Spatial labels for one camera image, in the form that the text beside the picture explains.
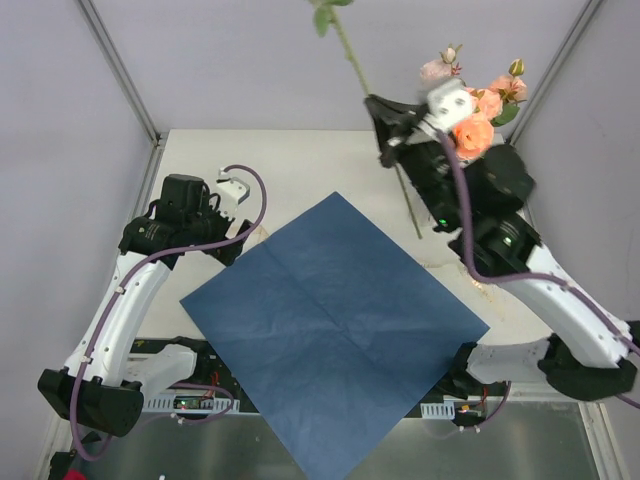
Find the pink rose stem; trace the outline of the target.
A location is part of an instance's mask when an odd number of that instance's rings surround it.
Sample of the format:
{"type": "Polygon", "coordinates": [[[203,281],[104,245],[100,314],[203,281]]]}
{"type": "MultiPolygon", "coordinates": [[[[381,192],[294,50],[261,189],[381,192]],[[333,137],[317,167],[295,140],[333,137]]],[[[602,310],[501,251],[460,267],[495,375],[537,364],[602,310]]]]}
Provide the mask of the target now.
{"type": "Polygon", "coordinates": [[[422,83],[429,85],[442,79],[459,76],[462,66],[458,60],[458,54],[462,47],[462,44],[449,44],[436,59],[426,62],[420,69],[422,83]]]}
{"type": "Polygon", "coordinates": [[[502,103],[502,112],[491,120],[494,127],[513,121],[520,112],[521,104],[528,100],[528,87],[522,80],[524,72],[524,61],[521,58],[515,59],[511,62],[508,73],[490,84],[489,90],[496,93],[502,103]]]}
{"type": "Polygon", "coordinates": [[[492,144],[494,126],[491,121],[502,113],[500,95],[489,89],[466,87],[471,95],[472,115],[453,129],[456,153],[461,161],[478,159],[492,144]]]}

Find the pink rose stem remaining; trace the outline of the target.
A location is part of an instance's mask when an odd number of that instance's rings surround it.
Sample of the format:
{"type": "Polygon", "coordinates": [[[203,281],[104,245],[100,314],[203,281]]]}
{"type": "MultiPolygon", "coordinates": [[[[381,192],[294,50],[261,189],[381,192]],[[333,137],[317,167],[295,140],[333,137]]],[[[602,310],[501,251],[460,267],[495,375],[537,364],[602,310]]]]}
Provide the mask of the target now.
{"type": "MultiPolygon", "coordinates": [[[[317,36],[320,38],[324,38],[328,34],[330,29],[332,29],[336,33],[339,43],[342,47],[344,57],[351,65],[364,96],[369,96],[372,93],[369,82],[367,81],[366,75],[364,74],[364,71],[351,45],[344,25],[337,12],[337,8],[349,6],[352,4],[352,1],[310,0],[309,4],[313,7],[314,10],[313,25],[317,36]]],[[[401,170],[397,165],[395,165],[393,169],[401,188],[411,224],[414,228],[417,238],[419,240],[422,240],[423,235],[419,227],[414,209],[411,206],[408,188],[403,179],[401,170]]]]}

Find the cream printed ribbon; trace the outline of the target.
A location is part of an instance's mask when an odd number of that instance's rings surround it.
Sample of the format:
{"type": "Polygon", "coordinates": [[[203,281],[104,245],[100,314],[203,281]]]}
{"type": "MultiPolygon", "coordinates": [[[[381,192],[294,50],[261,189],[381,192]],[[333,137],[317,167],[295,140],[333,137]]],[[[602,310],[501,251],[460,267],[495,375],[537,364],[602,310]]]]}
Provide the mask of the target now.
{"type": "Polygon", "coordinates": [[[495,304],[491,288],[474,279],[463,264],[421,261],[420,265],[448,290],[460,296],[464,302],[483,301],[489,305],[495,304]]]}

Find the blue wrapping paper sheet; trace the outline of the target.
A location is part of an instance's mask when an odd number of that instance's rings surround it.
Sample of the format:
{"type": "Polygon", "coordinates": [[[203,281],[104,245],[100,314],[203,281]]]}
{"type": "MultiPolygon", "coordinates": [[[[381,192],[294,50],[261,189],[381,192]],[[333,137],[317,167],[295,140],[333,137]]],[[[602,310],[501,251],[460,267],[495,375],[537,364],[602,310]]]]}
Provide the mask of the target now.
{"type": "Polygon", "coordinates": [[[486,324],[338,193],[182,307],[310,479],[343,479],[486,324]]]}

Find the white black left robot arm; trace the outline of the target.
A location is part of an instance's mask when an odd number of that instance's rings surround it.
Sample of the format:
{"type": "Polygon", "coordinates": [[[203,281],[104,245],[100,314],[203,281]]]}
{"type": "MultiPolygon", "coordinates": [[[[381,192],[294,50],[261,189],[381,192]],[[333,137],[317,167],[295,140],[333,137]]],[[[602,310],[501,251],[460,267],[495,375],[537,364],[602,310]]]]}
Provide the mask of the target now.
{"type": "Polygon", "coordinates": [[[123,437],[145,401],[182,381],[204,387],[210,363],[172,342],[136,366],[128,364],[142,320],[179,258],[201,251],[224,266],[241,254],[251,231],[245,220],[229,237],[236,212],[250,196],[243,180],[221,171],[214,185],[190,175],[167,176],[158,199],[124,228],[111,283],[78,346],[59,370],[46,369],[37,388],[59,417],[123,437]]]}

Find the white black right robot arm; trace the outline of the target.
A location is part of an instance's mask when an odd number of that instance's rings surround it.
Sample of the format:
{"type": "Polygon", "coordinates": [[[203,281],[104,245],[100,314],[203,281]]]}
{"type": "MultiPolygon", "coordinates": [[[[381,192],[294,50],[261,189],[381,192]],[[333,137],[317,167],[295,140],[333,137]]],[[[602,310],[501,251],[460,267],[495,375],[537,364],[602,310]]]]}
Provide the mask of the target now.
{"type": "Polygon", "coordinates": [[[408,176],[435,231],[455,233],[448,246],[481,283],[506,290],[551,333],[512,345],[466,343],[450,369],[452,387],[473,394],[496,382],[546,382],[581,401],[625,399],[638,375],[639,323],[606,312],[555,260],[539,233],[520,215],[534,188],[524,162],[498,144],[467,166],[455,166],[454,142],[439,121],[460,112],[369,95],[364,104],[377,137],[380,162],[408,176]]]}

